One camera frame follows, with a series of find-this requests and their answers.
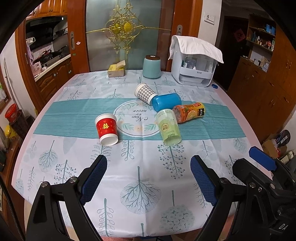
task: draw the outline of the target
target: orange juice bottle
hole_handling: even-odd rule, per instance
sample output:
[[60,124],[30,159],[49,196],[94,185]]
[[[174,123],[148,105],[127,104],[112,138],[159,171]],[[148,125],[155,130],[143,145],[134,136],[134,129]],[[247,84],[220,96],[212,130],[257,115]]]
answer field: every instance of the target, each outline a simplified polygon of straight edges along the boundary
[[176,105],[173,108],[177,122],[182,123],[197,117],[205,115],[205,106],[203,103],[196,102],[194,104]]

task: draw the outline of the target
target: green cup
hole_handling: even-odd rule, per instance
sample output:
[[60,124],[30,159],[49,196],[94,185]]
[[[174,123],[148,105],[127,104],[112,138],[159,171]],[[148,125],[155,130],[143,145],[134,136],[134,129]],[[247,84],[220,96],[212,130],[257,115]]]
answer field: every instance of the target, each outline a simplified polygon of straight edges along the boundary
[[181,142],[181,134],[175,113],[170,109],[164,109],[156,115],[158,128],[166,146],[177,145]]

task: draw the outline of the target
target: red lid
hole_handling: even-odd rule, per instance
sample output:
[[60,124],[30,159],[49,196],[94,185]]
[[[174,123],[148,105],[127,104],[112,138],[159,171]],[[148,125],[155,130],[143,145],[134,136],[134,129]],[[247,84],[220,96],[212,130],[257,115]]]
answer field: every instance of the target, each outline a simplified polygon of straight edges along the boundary
[[12,104],[8,108],[8,110],[6,111],[5,118],[9,118],[12,115],[12,113],[16,112],[16,110],[17,110],[17,105],[16,104]]

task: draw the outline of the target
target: tablecloth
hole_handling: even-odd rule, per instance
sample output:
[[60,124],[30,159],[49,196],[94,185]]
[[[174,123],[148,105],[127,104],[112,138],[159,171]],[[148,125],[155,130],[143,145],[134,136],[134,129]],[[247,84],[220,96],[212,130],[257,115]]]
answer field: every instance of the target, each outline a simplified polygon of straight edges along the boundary
[[[165,146],[153,108],[134,96],[139,83],[157,94],[176,92],[184,104],[203,102],[203,118],[179,124],[182,141]],[[64,183],[78,176],[99,155],[107,171],[85,209],[101,236],[135,237],[187,232],[203,226],[212,206],[190,170],[200,155],[218,176],[241,182],[232,165],[248,156],[250,144],[237,119],[211,86],[178,84],[171,73],[149,80],[139,70],[108,78],[106,71],[74,76],[43,116],[18,156],[12,186],[33,203],[40,183]],[[119,142],[102,146],[94,124],[103,113],[117,117]],[[61,203],[67,226],[71,221]]]

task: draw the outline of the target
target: frosted glass panel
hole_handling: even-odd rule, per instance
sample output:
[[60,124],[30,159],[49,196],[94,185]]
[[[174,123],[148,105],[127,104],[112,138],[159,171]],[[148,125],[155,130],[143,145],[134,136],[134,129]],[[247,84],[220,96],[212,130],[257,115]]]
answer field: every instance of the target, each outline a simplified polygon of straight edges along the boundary
[[171,29],[174,0],[166,1],[165,6],[162,6],[163,0],[130,0],[130,4],[133,6],[130,10],[135,15],[135,18],[132,19],[135,23],[134,26],[143,25],[150,28],[137,28],[135,32],[132,32],[134,35],[138,32],[139,34],[129,45],[128,57],[123,49],[124,43],[121,42],[120,50],[116,54],[115,44],[108,38],[114,36],[111,31],[119,31],[118,25],[116,29],[110,30],[110,26],[114,26],[114,24],[108,22],[114,15],[114,9],[118,4],[122,9],[119,12],[123,14],[127,2],[128,0],[87,0],[86,39],[91,71],[107,70],[111,64],[116,64],[124,59],[128,59],[128,69],[142,69],[145,56],[157,54],[160,55],[162,67],[165,68],[171,31],[151,29],[151,27]]

